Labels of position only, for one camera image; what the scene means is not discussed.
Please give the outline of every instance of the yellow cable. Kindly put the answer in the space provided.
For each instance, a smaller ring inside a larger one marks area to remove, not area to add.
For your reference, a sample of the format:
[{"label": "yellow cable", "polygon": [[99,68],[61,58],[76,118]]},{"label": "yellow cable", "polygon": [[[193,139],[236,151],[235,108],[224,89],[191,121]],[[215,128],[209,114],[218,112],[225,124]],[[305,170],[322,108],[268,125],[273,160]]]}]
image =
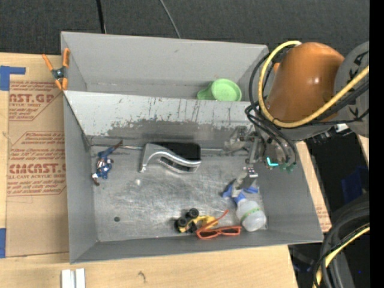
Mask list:
[{"label": "yellow cable", "polygon": [[268,56],[268,59],[265,61],[263,68],[260,72],[260,79],[259,79],[259,90],[258,90],[258,98],[259,98],[259,104],[262,112],[264,113],[265,117],[270,120],[272,123],[274,123],[276,126],[282,127],[282,128],[295,128],[298,126],[302,126],[318,116],[320,116],[322,113],[324,113],[326,110],[328,110],[331,106],[333,106],[342,96],[344,96],[350,89],[352,89],[361,79],[363,79],[370,70],[369,65],[363,69],[353,80],[351,80],[340,92],[338,92],[336,95],[334,95],[326,104],[324,104],[321,108],[319,108],[317,111],[312,113],[311,115],[307,116],[306,118],[303,118],[296,122],[281,122],[277,119],[275,119],[267,110],[264,98],[263,98],[263,81],[266,69],[269,65],[269,63],[272,61],[274,56],[283,48],[291,45],[299,45],[301,42],[299,41],[287,41],[281,45],[279,45],[272,53]]},{"label": "yellow cable", "polygon": [[[329,264],[331,263],[331,261],[335,258],[335,256],[342,251],[343,248],[345,248],[348,244],[350,244],[351,242],[353,242],[354,240],[356,240],[358,237],[360,237],[361,235],[367,233],[370,231],[370,228],[369,226],[362,230],[361,232],[357,233],[355,236],[353,236],[352,238],[350,238],[345,244],[343,244],[341,247],[337,248],[336,250],[330,252],[326,257],[325,257],[325,266],[328,267]],[[321,265],[319,266],[319,268],[317,269],[317,272],[316,272],[316,280],[317,280],[317,283],[320,285],[320,282],[323,278],[323,274],[322,274],[322,267]]]}]

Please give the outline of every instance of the wooden table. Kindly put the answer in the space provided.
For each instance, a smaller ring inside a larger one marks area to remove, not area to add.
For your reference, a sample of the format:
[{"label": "wooden table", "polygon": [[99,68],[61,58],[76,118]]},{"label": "wooden table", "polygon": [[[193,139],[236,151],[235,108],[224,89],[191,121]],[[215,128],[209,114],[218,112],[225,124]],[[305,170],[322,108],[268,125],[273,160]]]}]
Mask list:
[{"label": "wooden table", "polygon": [[[61,66],[60,56],[49,56],[53,66]],[[49,72],[40,55],[0,53],[0,65],[24,67],[25,77]],[[0,91],[0,228],[6,227],[6,187],[8,146],[7,91]],[[304,142],[298,144],[305,175],[310,186],[320,225],[329,230],[331,222],[319,187],[311,157]],[[68,253],[19,255],[0,259],[2,287],[60,287],[63,269],[85,268],[87,288],[96,287],[297,287],[288,246],[248,248],[166,257],[68,263]]]}]

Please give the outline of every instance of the blue tape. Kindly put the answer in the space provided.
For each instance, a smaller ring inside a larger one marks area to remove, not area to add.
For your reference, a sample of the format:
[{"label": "blue tape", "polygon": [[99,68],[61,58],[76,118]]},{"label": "blue tape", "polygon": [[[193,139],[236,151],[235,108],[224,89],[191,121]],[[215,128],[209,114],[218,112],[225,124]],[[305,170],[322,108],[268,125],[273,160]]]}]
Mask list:
[{"label": "blue tape", "polygon": [[0,228],[0,258],[5,258],[5,228]]},{"label": "blue tape", "polygon": [[25,67],[0,66],[0,90],[10,90],[10,74],[25,74]]}]

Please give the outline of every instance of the toy car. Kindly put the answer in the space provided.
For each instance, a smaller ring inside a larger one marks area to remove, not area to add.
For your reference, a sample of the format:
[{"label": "toy car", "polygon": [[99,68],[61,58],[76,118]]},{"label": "toy car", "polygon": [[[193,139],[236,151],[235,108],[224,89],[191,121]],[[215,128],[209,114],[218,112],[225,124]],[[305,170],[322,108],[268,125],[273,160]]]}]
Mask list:
[{"label": "toy car", "polygon": [[199,211],[196,208],[191,208],[185,216],[179,217],[177,221],[175,221],[175,227],[177,231],[181,233],[194,233],[199,227],[214,220],[215,217],[210,215],[199,215]]}]

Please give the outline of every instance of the white plastic piece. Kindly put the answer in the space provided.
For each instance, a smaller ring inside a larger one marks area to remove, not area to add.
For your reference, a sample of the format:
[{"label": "white plastic piece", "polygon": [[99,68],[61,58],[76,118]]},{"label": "white plastic piece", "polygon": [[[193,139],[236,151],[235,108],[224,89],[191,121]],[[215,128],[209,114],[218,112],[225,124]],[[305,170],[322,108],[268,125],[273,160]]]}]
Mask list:
[{"label": "white plastic piece", "polygon": [[335,126],[335,129],[336,129],[336,132],[341,132],[341,131],[343,131],[343,130],[345,130],[345,129],[348,129],[349,127],[348,127],[348,125],[347,124],[337,124],[336,126]]},{"label": "white plastic piece", "polygon": [[243,227],[254,232],[266,224],[266,216],[258,203],[253,200],[242,199],[238,202],[236,215],[241,221]]},{"label": "white plastic piece", "polygon": [[61,288],[85,288],[85,269],[62,270]]}]

